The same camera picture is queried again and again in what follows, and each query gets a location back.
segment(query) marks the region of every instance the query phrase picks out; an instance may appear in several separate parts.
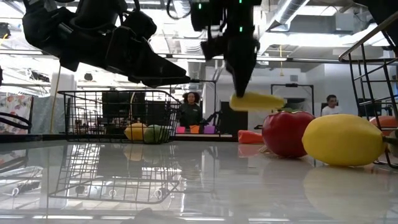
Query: black shirt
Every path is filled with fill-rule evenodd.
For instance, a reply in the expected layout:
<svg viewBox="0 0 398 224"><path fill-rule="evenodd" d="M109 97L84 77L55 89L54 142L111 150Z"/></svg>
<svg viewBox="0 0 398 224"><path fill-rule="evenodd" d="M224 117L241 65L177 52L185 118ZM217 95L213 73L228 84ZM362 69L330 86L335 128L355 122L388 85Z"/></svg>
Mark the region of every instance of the black shirt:
<svg viewBox="0 0 398 224"><path fill-rule="evenodd" d="M196 103L190 105L184 103L180 106L180 125L188 128L191 125L199 125L202 119L200 106Z"/></svg>

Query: plastic lemon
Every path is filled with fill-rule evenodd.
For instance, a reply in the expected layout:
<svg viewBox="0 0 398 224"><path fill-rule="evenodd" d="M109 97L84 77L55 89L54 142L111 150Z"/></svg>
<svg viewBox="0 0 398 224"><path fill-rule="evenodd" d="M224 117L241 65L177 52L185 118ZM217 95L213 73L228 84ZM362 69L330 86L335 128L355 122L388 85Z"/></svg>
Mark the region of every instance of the plastic lemon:
<svg viewBox="0 0 398 224"><path fill-rule="evenodd" d="M233 94L229 101L229 107L235 111L272 110L283 108L284 105L285 101L281 97L252 92L246 92L242 98Z"/></svg>
<svg viewBox="0 0 398 224"><path fill-rule="evenodd" d="M385 150L382 132L368 120L351 114L316 118L307 126L302 142L314 159L334 166L364 166Z"/></svg>
<svg viewBox="0 0 398 224"><path fill-rule="evenodd" d="M124 134L131 141L142 141L146 127L147 126L142 123L134 123L126 127Z"/></svg>

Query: red fruit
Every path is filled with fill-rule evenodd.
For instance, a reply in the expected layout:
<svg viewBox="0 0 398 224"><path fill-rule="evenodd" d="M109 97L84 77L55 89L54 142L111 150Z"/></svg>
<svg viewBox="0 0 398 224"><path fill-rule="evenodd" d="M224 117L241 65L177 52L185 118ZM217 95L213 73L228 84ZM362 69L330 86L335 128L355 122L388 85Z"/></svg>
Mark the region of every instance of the red fruit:
<svg viewBox="0 0 398 224"><path fill-rule="evenodd" d="M305 111L270 114L262 126L262 138L269 150L278 156L299 158L307 155L301 139L315 117Z"/></svg>

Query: person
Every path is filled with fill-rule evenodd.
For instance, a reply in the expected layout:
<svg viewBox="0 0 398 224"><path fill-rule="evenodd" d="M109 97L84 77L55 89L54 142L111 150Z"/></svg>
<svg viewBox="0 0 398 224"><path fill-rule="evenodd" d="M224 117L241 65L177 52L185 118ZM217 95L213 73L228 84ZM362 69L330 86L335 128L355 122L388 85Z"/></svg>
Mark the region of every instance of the person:
<svg viewBox="0 0 398 224"><path fill-rule="evenodd" d="M184 104L180 106L180 126L189 128L191 125L199 125L202 113L199 104L198 93L189 92L183 95Z"/></svg>
<svg viewBox="0 0 398 224"><path fill-rule="evenodd" d="M322 116L341 113L341 108L337 106L337 97L335 95L328 95L326 100L328 102L328 106L322 109Z"/></svg>

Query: glossy table surface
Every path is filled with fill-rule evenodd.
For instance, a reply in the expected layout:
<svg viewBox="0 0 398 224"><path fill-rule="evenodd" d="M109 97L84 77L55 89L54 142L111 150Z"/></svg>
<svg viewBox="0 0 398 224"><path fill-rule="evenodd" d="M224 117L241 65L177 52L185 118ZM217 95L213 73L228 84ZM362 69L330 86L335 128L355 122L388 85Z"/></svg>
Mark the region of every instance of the glossy table surface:
<svg viewBox="0 0 398 224"><path fill-rule="evenodd" d="M261 147L0 144L0 223L398 223L387 166L329 167Z"/></svg>

